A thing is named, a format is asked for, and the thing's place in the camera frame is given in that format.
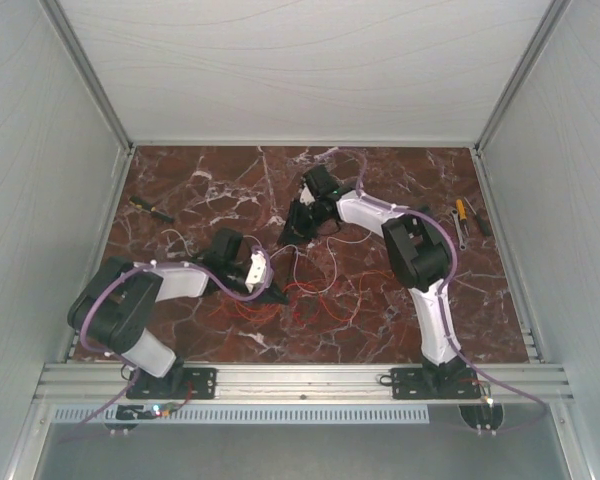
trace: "white fabric panel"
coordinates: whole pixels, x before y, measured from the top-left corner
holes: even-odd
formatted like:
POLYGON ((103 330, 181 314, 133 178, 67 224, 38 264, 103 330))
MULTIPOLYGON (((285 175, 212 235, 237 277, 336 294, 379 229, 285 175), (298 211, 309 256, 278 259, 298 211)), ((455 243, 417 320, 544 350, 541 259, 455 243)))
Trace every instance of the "white fabric panel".
POLYGON ((474 142, 549 0, 62 0, 140 142, 474 142))
POLYGON ((600 480, 600 0, 572 0, 486 149, 551 360, 600 480))
POLYGON ((117 155, 39 3, 1 0, 0 479, 95 254, 117 155))

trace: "yellow screwdriver handle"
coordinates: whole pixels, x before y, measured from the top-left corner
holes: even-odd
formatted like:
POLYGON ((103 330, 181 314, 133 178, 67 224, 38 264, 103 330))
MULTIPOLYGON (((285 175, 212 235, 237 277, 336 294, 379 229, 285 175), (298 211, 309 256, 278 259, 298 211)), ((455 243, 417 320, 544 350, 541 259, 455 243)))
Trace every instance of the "yellow screwdriver handle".
POLYGON ((460 220, 466 220, 467 212, 464 209, 464 203, 462 203, 461 199, 456 200, 456 209, 458 210, 458 217, 460 217, 460 220))

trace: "hand tool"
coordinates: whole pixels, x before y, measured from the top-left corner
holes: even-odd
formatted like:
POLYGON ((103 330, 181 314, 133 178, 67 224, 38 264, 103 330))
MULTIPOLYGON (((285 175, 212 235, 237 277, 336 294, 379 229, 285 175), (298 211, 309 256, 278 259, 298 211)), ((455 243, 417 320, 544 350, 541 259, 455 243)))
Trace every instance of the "hand tool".
POLYGON ((129 202, 131 202, 131 204, 138 210, 144 210, 145 212, 149 212, 149 214, 152 217, 158 218, 163 222, 173 223, 175 221, 173 217, 170 217, 166 213, 158 212, 156 210, 156 207, 154 207, 151 203, 147 202, 146 200, 143 200, 142 198, 138 197, 137 195, 132 195, 129 199, 129 202))
POLYGON ((469 223, 467 222, 467 212, 464 209, 462 199, 456 200, 456 209, 458 210, 458 217, 460 218, 460 226, 464 228, 464 233, 469 238, 469 223))
POLYGON ((473 212, 473 218, 476 219, 476 222, 478 223, 478 227, 480 228, 480 232, 482 232, 482 234, 485 237, 490 237, 491 235, 493 235, 493 233, 491 232, 491 227, 489 226, 489 222, 487 222, 484 218, 482 218, 478 214, 478 212, 476 212, 476 209, 473 208, 473 205, 471 205, 469 203, 469 200, 467 200, 467 197, 464 197, 464 201, 467 202, 467 205, 469 205, 469 208, 473 212))
POLYGON ((451 216, 453 217, 453 223, 456 225, 456 233, 458 234, 458 248, 464 251, 467 249, 467 244, 464 242, 462 228, 460 228, 460 218, 455 208, 451 210, 451 216))

